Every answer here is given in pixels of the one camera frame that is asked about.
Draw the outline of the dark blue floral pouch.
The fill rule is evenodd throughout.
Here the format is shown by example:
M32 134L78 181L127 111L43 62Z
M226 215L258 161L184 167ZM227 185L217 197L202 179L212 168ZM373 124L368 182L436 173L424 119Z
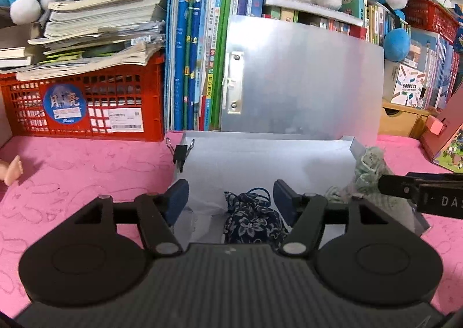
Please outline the dark blue floral pouch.
M225 192L227 219L223 236L227 244L268 244L278 249L288 234L280 214L271 208L265 188L235 194Z

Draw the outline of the green patterned cloth bundle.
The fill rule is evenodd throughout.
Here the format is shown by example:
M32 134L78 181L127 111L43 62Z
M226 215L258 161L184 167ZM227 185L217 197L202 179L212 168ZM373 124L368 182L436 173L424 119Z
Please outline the green patterned cloth bundle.
M378 147L367 148L356 160L354 178L344 188L330 187L325 197L330 203L347 203L351 197L364 197L384 210L397 208L400 200L379 192L379 179L383 175L393 175L386 164L384 152Z

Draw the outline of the pink cardboard toy house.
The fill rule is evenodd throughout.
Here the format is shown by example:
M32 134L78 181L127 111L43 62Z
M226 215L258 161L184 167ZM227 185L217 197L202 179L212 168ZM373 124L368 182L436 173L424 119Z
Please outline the pink cardboard toy house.
M429 116L420 141L428 158L454 173L462 172L462 84L437 117Z

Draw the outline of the black binder clip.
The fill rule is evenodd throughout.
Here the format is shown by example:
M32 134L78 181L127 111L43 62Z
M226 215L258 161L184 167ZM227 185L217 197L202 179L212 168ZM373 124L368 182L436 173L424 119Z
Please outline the black binder clip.
M170 138L166 137L165 143L172 155L173 164L178 169L178 171L182 173L184 171L184 164L186 163L187 157L195 146L195 140L192 139L189 145L178 144L175 147L173 147L173 144Z

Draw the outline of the white storage box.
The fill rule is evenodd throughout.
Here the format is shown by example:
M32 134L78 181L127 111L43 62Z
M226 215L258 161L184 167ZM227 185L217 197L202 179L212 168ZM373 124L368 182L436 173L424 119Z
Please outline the white storage box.
M311 141L304 135L188 131L181 143L193 147L183 171L174 174L189 184L188 203L173 226L183 247L222 242L225 192L271 192L283 179L299 194L338 188L347 199L355 192L355 168L366 152L352 137Z

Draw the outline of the wooden drawer shelf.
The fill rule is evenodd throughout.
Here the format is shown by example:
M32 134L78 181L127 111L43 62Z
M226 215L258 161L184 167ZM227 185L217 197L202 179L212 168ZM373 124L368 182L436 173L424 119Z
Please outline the wooden drawer shelf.
M382 101L379 135L401 136L418 140L425 122L433 112Z

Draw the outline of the red plastic crate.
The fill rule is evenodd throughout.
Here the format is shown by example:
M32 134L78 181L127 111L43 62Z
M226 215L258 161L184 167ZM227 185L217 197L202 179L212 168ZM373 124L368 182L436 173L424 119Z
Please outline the red plastic crate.
M12 134L162 141L164 53L146 66L118 65L58 79L1 77Z

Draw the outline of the white printed stationery box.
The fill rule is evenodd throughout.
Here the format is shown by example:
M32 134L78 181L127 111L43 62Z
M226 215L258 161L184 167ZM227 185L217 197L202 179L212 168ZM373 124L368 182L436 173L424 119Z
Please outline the white printed stationery box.
M426 74L408 65L385 60L383 99L395 105L422 109Z

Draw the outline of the pink bunny blanket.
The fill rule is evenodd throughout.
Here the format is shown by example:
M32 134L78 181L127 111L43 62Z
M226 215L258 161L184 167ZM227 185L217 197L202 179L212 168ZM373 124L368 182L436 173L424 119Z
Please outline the pink bunny blanket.
M378 135L375 144L393 173L441 173L418 140ZM1 182L1 311L15 317L28 304L17 267L28 245L99 194L115 201L164 192L173 178L165 145L156 142L15 137L1 159L20 155L21 181ZM443 313L462 307L462 220L425 215L422 238L443 260L443 279L432 303Z

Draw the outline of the row of colourful books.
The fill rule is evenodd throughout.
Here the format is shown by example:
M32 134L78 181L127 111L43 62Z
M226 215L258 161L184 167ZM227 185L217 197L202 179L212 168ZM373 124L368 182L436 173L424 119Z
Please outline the row of colourful books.
M422 109L440 111L453 95L462 55L462 8L446 8L458 21L459 28L453 43L438 33L412 27L405 18L401 26L410 35L410 50L399 63L426 74Z

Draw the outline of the red crate on shelf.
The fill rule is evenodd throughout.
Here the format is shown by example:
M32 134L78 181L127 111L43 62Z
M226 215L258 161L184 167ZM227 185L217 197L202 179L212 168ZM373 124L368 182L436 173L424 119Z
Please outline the red crate on shelf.
M458 21L440 4L432 0L409 0L403 12L412 27L438 33L451 43L454 42L459 28Z

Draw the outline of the stack of paper books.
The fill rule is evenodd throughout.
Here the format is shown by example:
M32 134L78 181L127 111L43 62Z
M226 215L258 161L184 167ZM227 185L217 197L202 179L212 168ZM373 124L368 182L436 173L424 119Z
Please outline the stack of paper books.
M51 79L116 65L146 65L166 45L167 0L56 0L15 25L1 6L1 73Z

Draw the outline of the upright blue green books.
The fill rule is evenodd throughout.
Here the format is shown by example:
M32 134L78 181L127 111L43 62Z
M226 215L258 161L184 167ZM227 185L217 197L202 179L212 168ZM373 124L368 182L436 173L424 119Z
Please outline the upright blue green books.
M221 129L227 28L245 9L242 0L167 1L165 130Z

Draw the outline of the books lying on top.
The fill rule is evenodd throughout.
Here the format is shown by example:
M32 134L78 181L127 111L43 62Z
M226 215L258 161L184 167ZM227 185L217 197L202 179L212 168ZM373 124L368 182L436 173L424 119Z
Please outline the books lying on top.
M261 17L302 23L366 40L363 19L300 0L262 0Z

